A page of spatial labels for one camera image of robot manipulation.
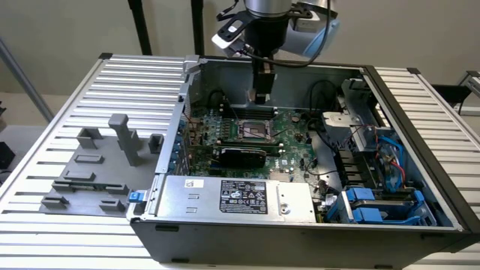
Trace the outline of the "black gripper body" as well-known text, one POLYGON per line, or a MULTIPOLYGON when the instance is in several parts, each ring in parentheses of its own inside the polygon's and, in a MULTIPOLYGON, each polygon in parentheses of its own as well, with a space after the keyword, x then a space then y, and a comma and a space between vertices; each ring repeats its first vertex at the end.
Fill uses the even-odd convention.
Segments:
POLYGON ((256 16, 245 13, 249 21, 244 29, 244 41, 251 47, 252 59, 272 58, 284 45, 288 27, 288 14, 276 17, 256 16))

